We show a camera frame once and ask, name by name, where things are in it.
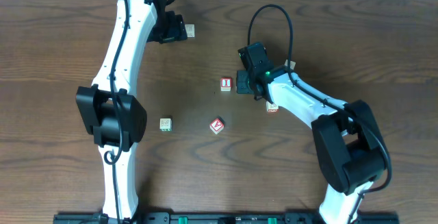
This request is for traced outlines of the cream picture block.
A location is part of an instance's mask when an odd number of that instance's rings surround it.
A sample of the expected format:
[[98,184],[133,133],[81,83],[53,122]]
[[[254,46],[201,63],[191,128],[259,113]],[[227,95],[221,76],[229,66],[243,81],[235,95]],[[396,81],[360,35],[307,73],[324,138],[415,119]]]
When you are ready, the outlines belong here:
[[290,61],[290,63],[288,63],[288,60],[286,60],[285,63],[284,63],[284,65],[285,65],[285,66],[289,66],[289,68],[290,68],[291,70],[294,70],[294,67],[295,67],[296,63],[295,63],[294,61]]

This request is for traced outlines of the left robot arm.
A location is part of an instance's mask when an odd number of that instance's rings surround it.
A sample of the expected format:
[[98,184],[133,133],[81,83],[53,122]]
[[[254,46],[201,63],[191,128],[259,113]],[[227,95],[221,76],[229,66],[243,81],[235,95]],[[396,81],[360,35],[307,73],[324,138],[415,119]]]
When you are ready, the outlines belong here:
[[136,99],[138,74],[149,42],[186,40],[183,18],[166,7],[175,0],[117,0],[116,22],[99,72],[78,87],[76,104],[103,161],[105,197],[100,213],[76,223],[136,223],[136,149],[147,113]]

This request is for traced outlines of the red letter I block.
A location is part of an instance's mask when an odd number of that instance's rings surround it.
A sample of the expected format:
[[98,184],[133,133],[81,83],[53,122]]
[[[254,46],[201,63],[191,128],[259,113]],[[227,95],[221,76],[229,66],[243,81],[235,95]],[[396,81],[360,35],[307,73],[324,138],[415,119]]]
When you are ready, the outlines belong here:
[[232,89],[232,79],[230,77],[223,77],[220,79],[220,90],[222,92],[229,92]]

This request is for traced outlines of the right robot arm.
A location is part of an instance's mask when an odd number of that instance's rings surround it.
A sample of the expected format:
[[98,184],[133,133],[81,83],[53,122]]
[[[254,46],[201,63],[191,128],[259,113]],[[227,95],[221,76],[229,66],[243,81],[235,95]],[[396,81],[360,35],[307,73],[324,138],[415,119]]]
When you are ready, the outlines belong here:
[[319,207],[325,223],[354,223],[364,196],[391,160],[369,105],[334,99],[310,86],[289,65],[275,66],[257,42],[239,49],[246,84],[256,99],[282,107],[311,128],[320,170],[328,183]]

